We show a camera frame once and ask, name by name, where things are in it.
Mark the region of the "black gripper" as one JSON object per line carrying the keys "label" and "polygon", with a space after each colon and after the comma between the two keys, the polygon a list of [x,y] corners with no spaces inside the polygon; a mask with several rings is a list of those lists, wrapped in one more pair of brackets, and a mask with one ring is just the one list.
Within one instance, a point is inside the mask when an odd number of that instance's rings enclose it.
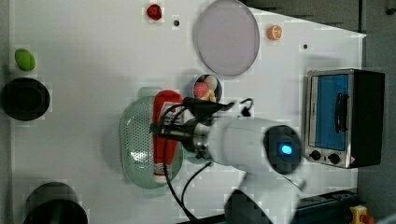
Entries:
{"label": "black gripper", "polygon": [[150,132],[156,136],[180,139],[183,147],[197,156],[208,155],[208,136],[210,128],[214,123],[209,119],[219,111],[227,111],[233,107],[233,103],[227,105],[186,97],[182,104],[195,116],[183,125],[151,124]]}

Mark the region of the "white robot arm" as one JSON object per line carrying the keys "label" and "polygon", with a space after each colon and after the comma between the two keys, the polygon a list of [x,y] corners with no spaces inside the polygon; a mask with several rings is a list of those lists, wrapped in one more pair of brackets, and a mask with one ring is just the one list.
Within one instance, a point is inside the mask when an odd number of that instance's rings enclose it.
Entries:
{"label": "white robot arm", "polygon": [[169,144],[178,141],[198,158],[243,171],[224,204],[229,224],[291,224],[304,180],[298,176],[302,144],[290,126],[241,118],[237,102],[227,105],[186,97],[157,96],[151,131],[163,143],[154,148],[160,173],[168,174]]}

